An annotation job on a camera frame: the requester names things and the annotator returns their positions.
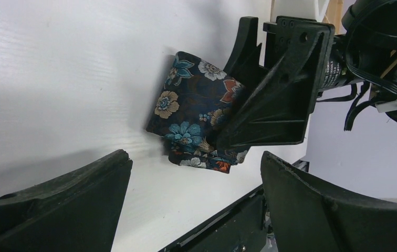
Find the dark floral tie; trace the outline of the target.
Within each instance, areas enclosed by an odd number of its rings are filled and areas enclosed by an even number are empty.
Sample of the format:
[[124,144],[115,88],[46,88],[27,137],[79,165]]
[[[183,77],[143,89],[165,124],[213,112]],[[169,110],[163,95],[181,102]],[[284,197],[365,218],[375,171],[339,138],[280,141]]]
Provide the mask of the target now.
[[146,131],[162,137],[168,159],[228,174],[244,162],[248,147],[216,146],[247,90],[215,65],[184,51],[175,54]]

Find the wooden compartment tray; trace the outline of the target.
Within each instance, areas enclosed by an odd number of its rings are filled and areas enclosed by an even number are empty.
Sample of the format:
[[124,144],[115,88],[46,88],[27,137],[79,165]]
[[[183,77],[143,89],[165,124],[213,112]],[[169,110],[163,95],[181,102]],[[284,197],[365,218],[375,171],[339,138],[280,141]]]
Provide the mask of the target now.
[[271,2],[270,21],[278,16],[314,19],[335,26],[336,34],[341,32],[343,16],[342,0],[275,0]]

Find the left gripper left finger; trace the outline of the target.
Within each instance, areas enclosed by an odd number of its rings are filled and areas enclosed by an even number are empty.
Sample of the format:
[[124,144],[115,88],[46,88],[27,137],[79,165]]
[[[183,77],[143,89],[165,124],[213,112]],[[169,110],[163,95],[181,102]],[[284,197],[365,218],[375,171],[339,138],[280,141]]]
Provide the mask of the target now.
[[110,251],[132,165],[116,150],[0,197],[0,251]]

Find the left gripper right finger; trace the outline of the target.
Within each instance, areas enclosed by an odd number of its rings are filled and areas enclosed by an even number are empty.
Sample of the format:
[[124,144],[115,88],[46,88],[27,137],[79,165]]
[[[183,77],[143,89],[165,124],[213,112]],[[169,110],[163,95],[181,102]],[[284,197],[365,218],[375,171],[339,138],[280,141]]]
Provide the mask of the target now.
[[397,203],[336,186],[268,151],[260,172],[279,251],[397,251]]

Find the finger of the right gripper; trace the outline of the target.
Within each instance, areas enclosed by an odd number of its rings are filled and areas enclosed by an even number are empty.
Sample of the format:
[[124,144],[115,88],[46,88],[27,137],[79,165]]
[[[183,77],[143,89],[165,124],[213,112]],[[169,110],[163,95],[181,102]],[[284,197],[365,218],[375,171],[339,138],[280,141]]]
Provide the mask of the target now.
[[224,71],[240,82],[244,87],[243,97],[248,98],[268,73],[268,69],[259,64],[262,44],[257,43],[258,18],[242,17],[232,53]]

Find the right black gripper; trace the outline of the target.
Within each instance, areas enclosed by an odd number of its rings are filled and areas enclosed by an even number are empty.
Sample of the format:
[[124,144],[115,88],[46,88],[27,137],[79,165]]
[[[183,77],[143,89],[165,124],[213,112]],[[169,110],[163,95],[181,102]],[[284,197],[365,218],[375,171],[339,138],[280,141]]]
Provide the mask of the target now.
[[350,86],[344,130],[367,107],[397,122],[397,1],[356,1],[332,24],[278,16],[265,22],[259,64],[268,73],[245,98],[216,146],[295,145],[304,141],[318,92]]

